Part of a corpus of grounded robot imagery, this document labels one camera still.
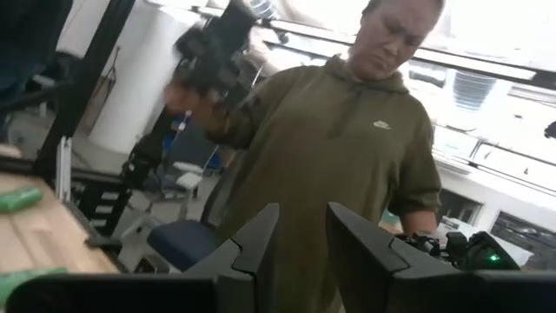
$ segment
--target desk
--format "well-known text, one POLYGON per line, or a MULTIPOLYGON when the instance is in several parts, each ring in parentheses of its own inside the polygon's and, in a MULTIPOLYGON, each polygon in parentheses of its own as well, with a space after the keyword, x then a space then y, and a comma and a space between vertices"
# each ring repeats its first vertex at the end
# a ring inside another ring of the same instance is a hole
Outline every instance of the desk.
POLYGON ((44 197, 33 207, 0 215, 0 272, 58 266, 70 272, 117 272, 101 250, 83 243, 86 230, 42 179, 0 173, 0 192, 24 186, 43 189, 44 197))

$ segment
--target black metal frame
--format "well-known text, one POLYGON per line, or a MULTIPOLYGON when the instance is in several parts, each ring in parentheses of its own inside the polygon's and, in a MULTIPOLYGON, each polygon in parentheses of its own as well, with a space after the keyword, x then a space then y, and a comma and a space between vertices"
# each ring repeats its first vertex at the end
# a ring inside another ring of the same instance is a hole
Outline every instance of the black metal frame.
MULTIPOLYGON (((9 107, 6 110, 15 108, 20 110, 33 103, 57 100, 60 103, 60 110, 36 160, 0 156, 0 171, 38 176, 53 187, 58 144, 63 137, 73 137, 135 1, 110 0, 72 81, 23 95, 7 103, 9 107)), ((90 236, 111 236, 131 197, 131 190, 126 184, 118 175, 74 168, 72 169, 72 191, 73 200, 77 205, 73 203, 65 203, 65 205, 76 220, 83 225, 90 236), (110 210, 98 209, 103 206, 110 207, 110 210), (91 226, 91 221, 98 220, 103 221, 102 226, 91 226)), ((114 254, 109 251, 107 254, 120 271, 127 271, 114 254)))

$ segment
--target white column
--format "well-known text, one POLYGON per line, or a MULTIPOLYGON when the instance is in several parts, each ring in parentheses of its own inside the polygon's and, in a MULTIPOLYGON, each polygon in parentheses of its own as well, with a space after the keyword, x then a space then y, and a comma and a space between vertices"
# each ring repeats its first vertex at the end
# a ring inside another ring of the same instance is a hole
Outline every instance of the white column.
POLYGON ((175 40, 198 19, 185 10, 153 10, 157 12, 142 44, 125 66, 116 69, 116 85, 89 135, 104 149, 131 152, 179 61, 175 40))

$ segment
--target man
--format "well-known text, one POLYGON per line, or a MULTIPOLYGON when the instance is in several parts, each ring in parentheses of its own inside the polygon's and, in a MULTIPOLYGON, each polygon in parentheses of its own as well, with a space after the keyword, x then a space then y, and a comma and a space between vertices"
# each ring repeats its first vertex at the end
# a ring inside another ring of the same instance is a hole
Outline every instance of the man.
POLYGON ((229 211, 232 236, 268 203, 279 203, 275 301, 280 313, 337 312, 327 258, 325 209, 338 202, 378 223, 388 207, 407 233, 436 230, 440 179, 432 125, 397 69, 442 12, 441 0, 372 0, 344 62, 284 70, 255 88, 240 110, 173 82, 168 109, 193 110, 214 141, 247 150, 229 211))

